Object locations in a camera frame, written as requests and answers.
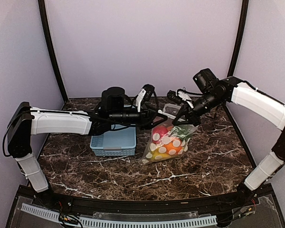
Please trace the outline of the red toy apple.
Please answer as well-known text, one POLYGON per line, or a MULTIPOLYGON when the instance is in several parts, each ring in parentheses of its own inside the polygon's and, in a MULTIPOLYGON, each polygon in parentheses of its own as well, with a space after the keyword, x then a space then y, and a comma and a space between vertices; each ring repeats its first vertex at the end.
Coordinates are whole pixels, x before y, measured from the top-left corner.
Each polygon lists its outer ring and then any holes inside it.
POLYGON ((152 142, 161 143, 164 136, 168 133, 168 129, 165 126, 157 126, 152 130, 152 142))

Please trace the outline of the green toy bell pepper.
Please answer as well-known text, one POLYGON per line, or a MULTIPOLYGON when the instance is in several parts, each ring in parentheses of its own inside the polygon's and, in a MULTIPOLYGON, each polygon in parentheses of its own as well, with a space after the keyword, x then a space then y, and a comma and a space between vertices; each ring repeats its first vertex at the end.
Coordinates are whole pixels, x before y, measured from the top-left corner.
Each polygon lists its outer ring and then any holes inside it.
POLYGON ((193 125, 179 125, 174 126, 171 129, 171 136, 177 137, 180 140, 187 140, 188 138, 191 138, 194 132, 196 131, 196 127, 193 125))

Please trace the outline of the clear dotted zip bag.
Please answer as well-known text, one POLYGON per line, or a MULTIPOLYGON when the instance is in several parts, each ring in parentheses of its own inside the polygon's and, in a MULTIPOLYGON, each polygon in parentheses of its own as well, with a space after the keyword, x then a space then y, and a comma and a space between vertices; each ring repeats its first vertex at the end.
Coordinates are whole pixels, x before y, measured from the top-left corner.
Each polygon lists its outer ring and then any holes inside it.
MULTIPOLYGON (((173 140, 179 139, 177 137, 173 137, 171 136, 171 129, 174 127, 174 125, 172 124, 173 119, 175 118, 177 112, 180 110, 180 106, 178 105, 174 105, 174 104, 165 104, 164 108, 162 109, 163 112, 168 114, 168 120, 165 121, 163 124, 160 124, 158 126, 165 126, 168 129, 168 133, 164 136, 164 138, 162 139, 162 142, 160 143, 154 143, 157 147, 160 146, 164 146, 170 142, 172 142, 173 140)), ((172 158, 177 158, 177 157, 181 157, 187 150, 188 150, 188 144, 191 138, 188 138, 187 140, 180 140, 181 141, 181 146, 183 146, 183 150, 181 150, 177 155, 172 155, 170 158, 168 159, 172 159, 172 158)), ((145 149, 147 148, 148 145, 150 145, 152 142, 152 131, 151 131, 151 136, 150 139, 145 147, 145 149)), ((146 152, 144 152, 143 157, 140 159, 140 164, 141 165, 146 165, 146 164, 150 164, 153 162, 159 162, 159 161, 151 161, 148 160, 146 157, 146 152)))

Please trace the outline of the orange toy orange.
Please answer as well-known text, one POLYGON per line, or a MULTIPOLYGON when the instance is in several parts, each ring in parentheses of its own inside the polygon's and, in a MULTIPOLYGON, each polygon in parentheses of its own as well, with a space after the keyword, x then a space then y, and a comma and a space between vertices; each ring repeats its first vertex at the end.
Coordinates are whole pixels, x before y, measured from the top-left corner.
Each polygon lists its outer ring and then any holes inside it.
POLYGON ((179 139, 173 140, 172 142, 164 145, 166 148, 166 153, 169 155, 177 155, 181 150, 183 150, 183 146, 181 146, 181 141, 179 139))

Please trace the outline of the yellow toy banana bunch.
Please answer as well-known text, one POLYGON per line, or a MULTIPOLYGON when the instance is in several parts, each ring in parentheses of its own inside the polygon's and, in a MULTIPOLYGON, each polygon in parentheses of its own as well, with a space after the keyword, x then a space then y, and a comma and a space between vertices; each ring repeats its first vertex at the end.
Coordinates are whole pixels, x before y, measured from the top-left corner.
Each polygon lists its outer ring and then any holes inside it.
POLYGON ((145 157, 151 161, 159 161, 163 159, 168 159, 171 156, 168 154, 167 148, 165 146, 157 147, 154 143, 151 143, 145 149, 145 157))

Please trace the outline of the blue perforated plastic basket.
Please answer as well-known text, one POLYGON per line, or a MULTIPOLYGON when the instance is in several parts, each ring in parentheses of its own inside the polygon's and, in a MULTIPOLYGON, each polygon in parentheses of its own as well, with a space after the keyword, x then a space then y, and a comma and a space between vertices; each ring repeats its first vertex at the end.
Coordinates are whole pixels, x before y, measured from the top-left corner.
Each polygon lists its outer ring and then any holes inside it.
POLYGON ((90 148, 95 156, 133 156, 136 150, 136 128, 108 131, 99 136, 92 136, 90 148))

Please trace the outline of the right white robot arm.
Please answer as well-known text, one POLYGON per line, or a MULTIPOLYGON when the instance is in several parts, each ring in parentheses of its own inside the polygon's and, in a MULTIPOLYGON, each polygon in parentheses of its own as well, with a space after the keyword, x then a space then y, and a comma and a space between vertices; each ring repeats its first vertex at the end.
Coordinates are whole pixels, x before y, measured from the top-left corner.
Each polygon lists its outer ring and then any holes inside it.
POLYGON ((265 71, 264 76, 257 76, 256 82, 265 81, 265 86, 273 94, 269 95, 253 86, 248 77, 240 79, 236 76, 217 78, 209 69, 199 71, 193 81, 199 92, 188 92, 181 85, 181 79, 177 78, 172 85, 173 92, 168 93, 170 99, 182 104, 177 118, 184 117, 184 124, 200 125, 200 117, 213 108, 224 103, 231 103, 245 108, 243 113, 237 112, 236 123, 240 125, 240 132, 249 142, 255 141, 267 144, 266 139, 272 139, 272 133, 264 133, 265 121, 272 124, 271 129, 277 132, 278 138, 268 155, 260 160, 260 163, 243 180, 239 191, 233 195, 233 202, 237 206, 243 206, 251 199, 251 191, 256 190, 266 180, 279 177, 278 171, 285 166, 285 102, 280 101, 285 92, 285 70, 265 71), (196 101, 189 99, 189 95, 197 96, 196 101))

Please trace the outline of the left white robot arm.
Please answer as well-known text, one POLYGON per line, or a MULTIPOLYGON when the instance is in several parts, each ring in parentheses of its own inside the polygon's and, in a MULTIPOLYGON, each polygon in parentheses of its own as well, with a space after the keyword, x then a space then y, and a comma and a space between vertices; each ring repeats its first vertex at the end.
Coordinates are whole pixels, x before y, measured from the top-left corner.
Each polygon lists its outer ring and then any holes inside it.
POLYGON ((159 114, 156 107, 147 102, 156 97, 154 86, 145 84, 138 95, 131 99, 121 87, 110 87, 102 92, 101 101, 92 111, 59 111, 32 107, 22 102, 10 120, 2 140, 2 152, 12 157, 23 170, 39 200, 47 207, 57 204, 57 195, 50 191, 50 183, 41 170, 31 148, 31 136, 49 133, 73 133, 99 136, 106 132, 123 130, 126 127, 152 129, 167 117, 159 114))

